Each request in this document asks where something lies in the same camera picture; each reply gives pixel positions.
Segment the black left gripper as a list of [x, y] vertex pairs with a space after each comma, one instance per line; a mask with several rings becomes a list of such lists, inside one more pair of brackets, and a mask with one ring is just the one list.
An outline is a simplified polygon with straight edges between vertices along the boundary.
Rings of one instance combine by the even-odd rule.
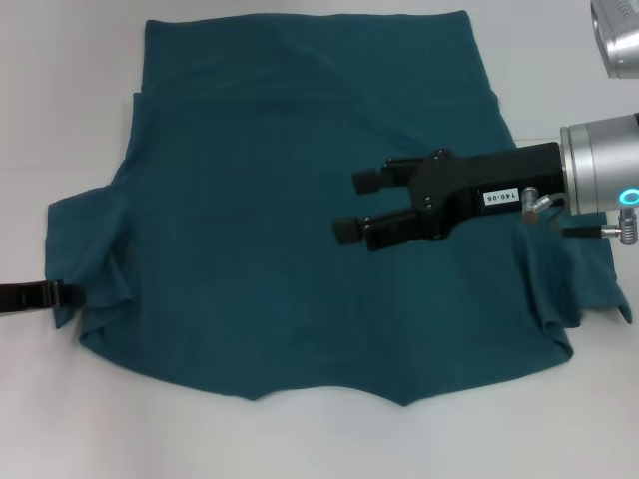
[[0, 313], [18, 313], [52, 307], [81, 307], [85, 290], [61, 281], [10, 283], [0, 286]]

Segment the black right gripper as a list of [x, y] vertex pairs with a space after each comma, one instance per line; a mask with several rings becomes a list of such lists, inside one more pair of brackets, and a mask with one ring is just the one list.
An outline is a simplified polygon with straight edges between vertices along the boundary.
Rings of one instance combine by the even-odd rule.
[[379, 169], [360, 170], [351, 179], [358, 195], [409, 191], [426, 240], [443, 240], [474, 218], [519, 213], [527, 188], [540, 196], [567, 192], [556, 143], [467, 157], [436, 152], [426, 159], [389, 158]]

